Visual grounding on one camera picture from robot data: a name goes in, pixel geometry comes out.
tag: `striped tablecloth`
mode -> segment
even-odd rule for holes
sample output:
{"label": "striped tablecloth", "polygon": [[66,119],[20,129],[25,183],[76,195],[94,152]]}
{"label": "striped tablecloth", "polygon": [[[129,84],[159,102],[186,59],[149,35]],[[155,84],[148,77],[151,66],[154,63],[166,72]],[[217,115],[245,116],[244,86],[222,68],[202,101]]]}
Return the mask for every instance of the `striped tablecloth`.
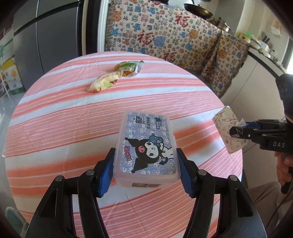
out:
{"label": "striped tablecloth", "polygon": [[[141,72],[99,93],[86,89],[127,60],[143,60]],[[223,107],[200,80],[152,56],[107,52],[70,60],[41,77],[16,107],[6,138],[6,172],[15,203],[30,222],[52,180],[79,176],[115,147],[126,109],[167,114],[188,159],[214,176],[241,176],[241,151],[229,155],[212,117]],[[122,188],[112,181],[98,199],[110,237],[182,237],[194,200],[181,182],[166,189]],[[76,232],[83,237],[77,197]],[[217,226],[215,196],[211,236]]]}

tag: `gray tile floor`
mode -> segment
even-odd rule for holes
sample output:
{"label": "gray tile floor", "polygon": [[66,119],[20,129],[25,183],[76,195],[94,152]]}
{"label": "gray tile floor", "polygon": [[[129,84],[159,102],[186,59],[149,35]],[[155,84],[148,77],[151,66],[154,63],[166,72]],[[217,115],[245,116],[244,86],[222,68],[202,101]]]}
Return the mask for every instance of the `gray tile floor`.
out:
{"label": "gray tile floor", "polygon": [[11,95],[10,98],[5,95],[0,99],[0,209],[3,212],[5,212],[8,206],[16,208],[8,185],[5,171],[5,159],[2,157],[2,152],[5,147],[10,118],[23,95],[24,93]]}

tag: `qr code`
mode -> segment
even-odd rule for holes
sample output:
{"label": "qr code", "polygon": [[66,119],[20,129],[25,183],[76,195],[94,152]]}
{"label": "qr code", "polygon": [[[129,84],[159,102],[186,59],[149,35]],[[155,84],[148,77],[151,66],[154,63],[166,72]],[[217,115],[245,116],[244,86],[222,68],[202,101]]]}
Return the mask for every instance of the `qr code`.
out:
{"label": "qr code", "polygon": [[157,188],[157,187],[159,187],[160,186],[160,184],[149,184],[148,186],[147,186],[147,188]]}

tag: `person's leg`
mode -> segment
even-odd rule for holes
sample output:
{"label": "person's leg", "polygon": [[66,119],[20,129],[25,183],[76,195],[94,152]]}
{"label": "person's leg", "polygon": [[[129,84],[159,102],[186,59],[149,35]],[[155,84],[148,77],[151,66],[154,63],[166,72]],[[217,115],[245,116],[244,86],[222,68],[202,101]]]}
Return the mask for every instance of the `person's leg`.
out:
{"label": "person's leg", "polygon": [[[281,185],[275,181],[255,188],[248,188],[246,191],[258,211],[264,227],[266,227],[277,209],[277,198],[281,192]],[[278,220],[279,215],[276,213],[267,228],[268,235],[275,229]]]}

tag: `plastic box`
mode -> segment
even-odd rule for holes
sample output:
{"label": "plastic box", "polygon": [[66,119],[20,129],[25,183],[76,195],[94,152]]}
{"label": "plastic box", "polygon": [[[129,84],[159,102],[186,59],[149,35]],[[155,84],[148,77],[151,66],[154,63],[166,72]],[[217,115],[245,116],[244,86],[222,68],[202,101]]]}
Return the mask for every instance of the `plastic box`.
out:
{"label": "plastic box", "polygon": [[124,113],[113,175],[123,187],[165,188],[180,179],[176,141],[166,115]]}

